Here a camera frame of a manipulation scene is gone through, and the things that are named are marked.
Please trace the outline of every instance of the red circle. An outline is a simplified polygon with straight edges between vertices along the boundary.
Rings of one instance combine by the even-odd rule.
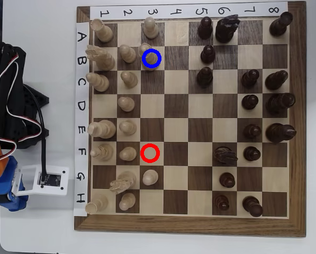
[[[145,150],[146,150],[147,148],[149,148],[149,147],[154,148],[154,150],[156,151],[156,156],[155,156],[153,159],[147,159],[147,158],[145,157],[144,152],[145,152]],[[145,144],[145,145],[141,148],[141,150],[140,150],[140,156],[141,156],[141,159],[142,159],[144,162],[153,163],[153,162],[155,162],[155,161],[157,161],[157,160],[159,159],[159,157],[160,157],[160,150],[159,150],[159,148],[158,148],[155,144],[148,143],[148,144]]]

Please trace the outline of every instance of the white table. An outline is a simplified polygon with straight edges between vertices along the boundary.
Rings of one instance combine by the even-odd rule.
[[[50,97],[44,107],[48,164],[71,168],[65,198],[32,196],[28,207],[0,212],[0,242],[8,251],[41,253],[316,253],[316,0],[307,0],[307,237],[304,239],[77,232],[73,229],[76,7],[129,4],[103,0],[4,0],[3,41],[26,51],[24,82]],[[174,0],[195,3],[195,0]],[[246,2],[244,0],[199,2]],[[148,1],[131,0],[130,3]],[[173,3],[154,0],[151,4]],[[38,164],[40,145],[15,156]]]

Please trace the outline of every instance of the chessboard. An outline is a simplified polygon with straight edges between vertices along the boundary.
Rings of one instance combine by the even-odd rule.
[[[88,148],[76,153],[76,161],[78,156],[84,156],[87,172],[82,174],[76,164],[76,182],[86,180],[87,193],[85,200],[84,194],[76,190],[75,203],[85,206],[98,196],[107,199],[101,211],[75,216],[76,230],[305,236],[305,3],[288,2],[288,11],[294,19],[280,37],[269,32],[280,13],[272,17],[239,17],[238,29],[228,43],[220,43],[214,36],[222,17],[211,17],[213,34],[205,40],[197,31],[205,14],[194,19],[155,19],[158,36],[148,39],[143,31],[144,19],[108,20],[101,12],[101,19],[113,32],[109,42],[101,42],[90,27],[92,10],[78,7],[77,23],[89,25],[88,44],[106,49],[115,59],[109,71],[99,70],[94,61],[87,62],[88,71],[83,74],[103,75],[109,87],[99,92],[89,85],[84,134],[88,135],[88,124],[102,120],[112,122],[116,133],[109,139],[88,136]],[[83,39],[81,34],[77,35],[79,39]],[[161,63],[154,71],[146,70],[141,63],[138,48],[143,43],[161,54]],[[134,62],[122,59],[123,44],[136,52]],[[200,57],[205,45],[213,46],[215,51],[215,59],[209,64]],[[200,86],[197,74],[204,67],[211,68],[213,80]],[[259,78],[246,88],[241,79],[252,69],[259,72]],[[287,71],[288,79],[279,89],[269,90],[266,78],[280,70]],[[123,71],[134,73],[137,85],[126,86],[121,78]],[[272,115],[266,110],[267,101],[280,93],[294,94],[296,103]],[[256,95],[259,100],[253,110],[242,106],[246,95]],[[76,96],[80,102],[81,95]],[[121,97],[133,99],[134,109],[122,110],[117,104]],[[137,127],[132,135],[120,130],[120,123],[127,120]],[[290,124],[296,136],[290,141],[270,142],[265,133],[274,123]],[[261,135],[253,139],[243,134],[251,124],[261,128]],[[82,124],[77,127],[79,133],[84,132]],[[112,147],[110,159],[89,155],[103,144]],[[141,157],[146,144],[159,149],[155,162],[147,163]],[[137,152],[134,160],[120,158],[126,147]],[[220,163],[213,156],[219,147],[229,148],[238,160],[229,165]],[[260,158],[246,160],[243,153],[247,147],[257,148]],[[151,159],[156,150],[147,148],[144,154]],[[148,186],[142,180],[147,170],[158,174],[156,183]],[[120,194],[110,191],[110,182],[128,171],[135,175],[135,183]],[[220,183],[223,173],[233,176],[233,187]],[[127,193],[134,194],[136,202],[123,211],[119,203]],[[227,198],[228,209],[218,208],[218,196]],[[261,216],[251,216],[244,209],[243,200],[248,196],[259,201]]]

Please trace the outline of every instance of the wooden board frame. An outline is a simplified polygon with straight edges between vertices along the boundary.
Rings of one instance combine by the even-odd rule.
[[[288,11],[294,15],[290,29],[290,92],[296,96],[296,105],[290,110],[290,124],[297,130],[296,137],[290,141],[289,219],[89,215],[74,217],[75,230],[265,237],[306,236],[306,2],[289,2]],[[81,22],[89,22],[89,6],[77,8],[77,23]],[[90,165],[89,163],[89,181],[91,180]]]

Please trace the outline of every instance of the blue circle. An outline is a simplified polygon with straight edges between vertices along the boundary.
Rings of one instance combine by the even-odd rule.
[[[158,61],[152,65],[150,65],[149,63],[146,62],[146,56],[148,53],[154,53],[157,55],[158,57]],[[145,52],[142,54],[142,57],[141,57],[141,60],[142,60],[142,63],[143,65],[145,65],[147,68],[150,68],[150,69],[153,69],[153,68],[156,68],[159,66],[159,64],[161,63],[161,54],[158,50],[156,49],[147,49],[145,50]]]

